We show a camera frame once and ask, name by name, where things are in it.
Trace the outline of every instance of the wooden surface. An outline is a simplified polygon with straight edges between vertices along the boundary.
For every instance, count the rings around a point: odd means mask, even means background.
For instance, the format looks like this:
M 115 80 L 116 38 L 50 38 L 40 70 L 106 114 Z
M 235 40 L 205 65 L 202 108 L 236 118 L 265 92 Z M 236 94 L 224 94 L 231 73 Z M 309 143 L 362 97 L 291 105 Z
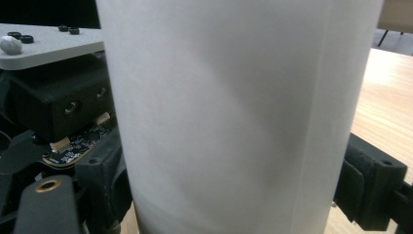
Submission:
M 352 133 L 395 157 L 409 167 L 406 181 L 413 181 L 413 58 L 371 50 L 358 100 Z M 387 232 L 394 233 L 392 222 Z M 131 209 L 123 234 L 135 234 Z M 325 234 L 366 233 L 348 222 L 339 208 L 331 208 Z

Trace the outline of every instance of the screw hole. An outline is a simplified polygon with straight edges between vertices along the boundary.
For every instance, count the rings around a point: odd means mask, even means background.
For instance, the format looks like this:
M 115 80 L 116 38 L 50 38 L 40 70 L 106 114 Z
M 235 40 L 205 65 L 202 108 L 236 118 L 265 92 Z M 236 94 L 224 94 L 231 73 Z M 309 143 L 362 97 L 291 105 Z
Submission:
M 65 116 L 70 116 L 73 115 L 80 107 L 79 101 L 72 101 L 68 105 L 66 105 L 66 108 L 64 109 L 64 115 Z
M 41 184 L 39 184 L 39 186 L 36 187 L 35 191 L 37 193 L 49 192 L 59 186 L 60 186 L 60 180 L 52 179 L 52 180 L 44 181 Z
M 96 164 L 97 163 L 97 160 L 96 159 L 91 159 L 91 160 L 89 160 L 89 164 Z
M 98 100 L 100 100 L 100 99 L 102 99 L 105 95 L 106 95 L 106 88 L 103 87 L 103 88 L 101 88 L 101 89 L 99 90 L 99 92 L 97 92 L 96 97 L 97 97 Z
M 391 166 L 393 163 L 387 160 L 382 160 L 382 163 L 388 166 Z

